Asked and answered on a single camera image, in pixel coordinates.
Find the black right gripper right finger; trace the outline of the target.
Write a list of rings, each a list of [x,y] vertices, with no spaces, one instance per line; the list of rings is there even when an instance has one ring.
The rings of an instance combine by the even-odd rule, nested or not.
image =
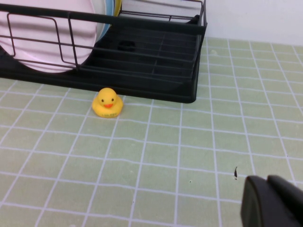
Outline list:
[[[278,175],[269,175],[271,185],[295,220],[303,226],[303,191]]]

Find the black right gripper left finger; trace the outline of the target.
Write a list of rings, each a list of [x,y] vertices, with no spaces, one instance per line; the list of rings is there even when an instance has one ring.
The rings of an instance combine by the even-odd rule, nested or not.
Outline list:
[[[286,227],[293,224],[292,217],[265,179],[258,176],[246,178],[241,204],[244,227]]]

